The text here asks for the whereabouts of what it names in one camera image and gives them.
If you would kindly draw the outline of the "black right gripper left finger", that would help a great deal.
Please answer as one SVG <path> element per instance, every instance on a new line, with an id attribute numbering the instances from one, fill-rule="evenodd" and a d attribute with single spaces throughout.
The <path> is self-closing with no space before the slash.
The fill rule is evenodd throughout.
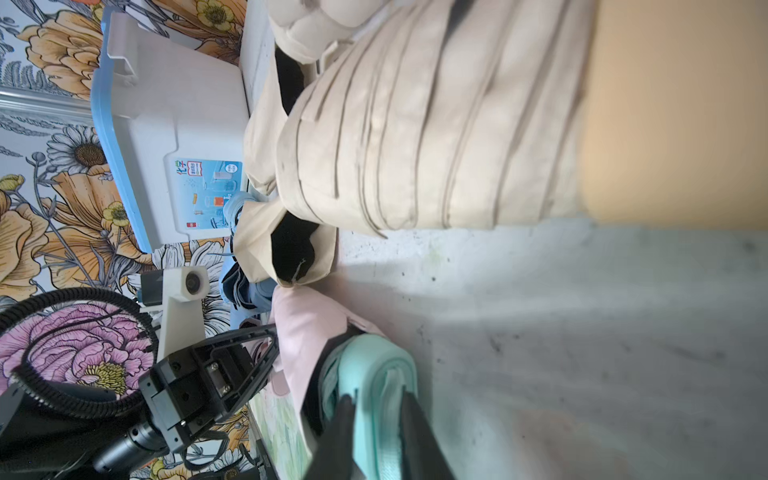
<path id="1" fill-rule="evenodd" d="M 304 480 L 365 479 L 354 461 L 356 398 L 344 395 L 320 438 Z"/>

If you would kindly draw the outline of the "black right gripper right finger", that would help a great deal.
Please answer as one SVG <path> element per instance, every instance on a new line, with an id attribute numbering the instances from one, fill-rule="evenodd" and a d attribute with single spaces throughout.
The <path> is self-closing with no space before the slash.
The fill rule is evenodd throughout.
<path id="1" fill-rule="evenodd" d="M 455 479 L 417 398 L 408 391 L 402 396 L 400 438 L 403 479 Z"/>

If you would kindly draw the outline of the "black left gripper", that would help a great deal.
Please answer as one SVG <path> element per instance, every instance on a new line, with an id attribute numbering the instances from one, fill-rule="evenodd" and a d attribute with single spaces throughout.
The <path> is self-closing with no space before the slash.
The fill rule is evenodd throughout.
<path id="1" fill-rule="evenodd" d="M 180 453 L 267 384 L 279 355 L 275 326 L 229 331 L 170 354 L 139 381 L 150 422 Z"/>

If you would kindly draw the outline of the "blue umbrella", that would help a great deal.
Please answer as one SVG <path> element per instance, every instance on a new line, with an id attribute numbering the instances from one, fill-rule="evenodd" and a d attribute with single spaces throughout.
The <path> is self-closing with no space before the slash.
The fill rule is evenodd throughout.
<path id="1" fill-rule="evenodd" d="M 224 258 L 219 280 L 221 295 L 236 309 L 253 314 L 271 310 L 277 282 L 267 277 L 251 282 L 234 256 Z"/>
<path id="2" fill-rule="evenodd" d="M 242 209 L 247 202 L 266 202 L 268 197 L 251 191 L 239 191 L 235 193 L 224 205 L 222 213 L 232 233 L 235 232 Z"/>

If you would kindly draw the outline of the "pink umbrella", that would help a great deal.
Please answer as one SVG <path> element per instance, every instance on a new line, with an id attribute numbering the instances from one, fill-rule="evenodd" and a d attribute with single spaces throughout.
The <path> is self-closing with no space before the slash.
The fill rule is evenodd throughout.
<path id="1" fill-rule="evenodd" d="M 350 329 L 381 336 L 370 321 L 332 298 L 307 286 L 278 286 L 273 292 L 270 323 L 276 327 L 279 354 L 266 390 L 291 401 L 300 438 L 307 450 L 316 449 L 317 436 L 302 413 L 312 374 L 321 365 L 328 341 Z"/>

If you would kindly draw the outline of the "beige umbrella sleeve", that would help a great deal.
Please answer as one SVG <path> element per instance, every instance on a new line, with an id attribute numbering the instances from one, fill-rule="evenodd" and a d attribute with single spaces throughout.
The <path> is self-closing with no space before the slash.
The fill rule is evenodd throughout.
<path id="1" fill-rule="evenodd" d="M 261 195 L 270 196 L 277 186 L 278 140 L 304 88 L 300 64 L 275 47 L 244 134 L 245 173 Z"/>
<path id="2" fill-rule="evenodd" d="M 268 278 L 282 287 L 307 285 L 328 276 L 338 230 L 300 219 L 283 203 L 247 200 L 233 234 L 233 254 L 252 283 Z"/>

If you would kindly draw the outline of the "beige umbrella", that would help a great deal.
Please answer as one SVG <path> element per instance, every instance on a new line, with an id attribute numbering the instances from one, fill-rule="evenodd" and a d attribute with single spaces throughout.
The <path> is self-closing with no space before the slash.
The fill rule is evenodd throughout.
<path id="1" fill-rule="evenodd" d="M 301 64 L 310 64 L 335 42 L 362 30 L 387 4 L 385 0 L 268 0 L 266 8 L 280 50 Z"/>
<path id="2" fill-rule="evenodd" d="M 299 218 L 767 226 L 763 1 L 389 1 L 327 53 L 277 144 Z"/>

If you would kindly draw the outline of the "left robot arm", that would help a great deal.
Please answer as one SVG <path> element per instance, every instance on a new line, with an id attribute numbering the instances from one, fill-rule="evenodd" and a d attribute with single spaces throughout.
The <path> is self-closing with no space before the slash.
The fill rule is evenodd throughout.
<path id="1" fill-rule="evenodd" d="M 279 353 L 275 326 L 230 331 L 168 355 L 139 381 L 139 407 L 81 419 L 19 386 L 1 396 L 4 479 L 126 479 L 148 461 L 185 455 L 267 383 Z"/>

